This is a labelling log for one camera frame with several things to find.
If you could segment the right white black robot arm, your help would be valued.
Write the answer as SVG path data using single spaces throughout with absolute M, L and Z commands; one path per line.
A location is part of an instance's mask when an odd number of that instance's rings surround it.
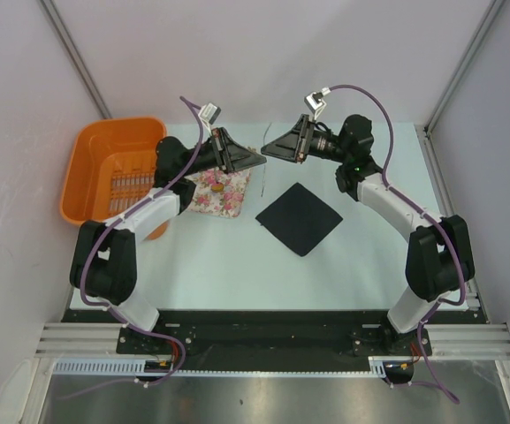
M 419 337 L 422 326 L 438 307 L 458 292 L 460 305 L 466 283 L 475 275 L 468 225 L 458 216 L 432 216 L 389 183 L 385 166 L 373 158 L 371 121 L 362 115 L 345 119 L 338 133 L 301 115 L 294 127 L 266 144 L 263 155 L 304 163 L 314 156 L 338 164 L 335 179 L 341 193 L 372 209 L 407 242 L 407 288 L 388 310 L 379 343 L 390 354 L 400 354 Z

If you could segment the iridescent gold spoon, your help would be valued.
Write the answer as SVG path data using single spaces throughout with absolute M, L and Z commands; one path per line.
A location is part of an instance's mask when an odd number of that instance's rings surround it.
M 210 184 L 213 193 L 222 193 L 225 190 L 225 182 L 219 170 L 213 170 L 213 181 Z

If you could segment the black paper napkin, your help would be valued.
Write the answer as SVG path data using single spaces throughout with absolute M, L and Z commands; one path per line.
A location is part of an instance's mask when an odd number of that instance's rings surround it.
M 343 221 L 343 217 L 304 185 L 295 183 L 255 220 L 292 252 L 305 257 Z

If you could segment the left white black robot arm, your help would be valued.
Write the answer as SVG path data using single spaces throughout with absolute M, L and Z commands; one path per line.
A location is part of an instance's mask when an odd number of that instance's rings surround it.
M 138 288 L 137 248 L 163 224 L 192 203 L 195 183 L 190 176 L 219 169 L 225 174 L 265 164 L 263 155 L 235 142 L 225 128 L 212 130 L 195 148 L 167 136 L 156 145 L 152 188 L 116 216 L 81 225 L 69 280 L 88 306 L 104 307 L 121 322 L 138 328 L 136 342 L 146 352 L 161 351 L 166 330 L 156 325 L 159 311 Z

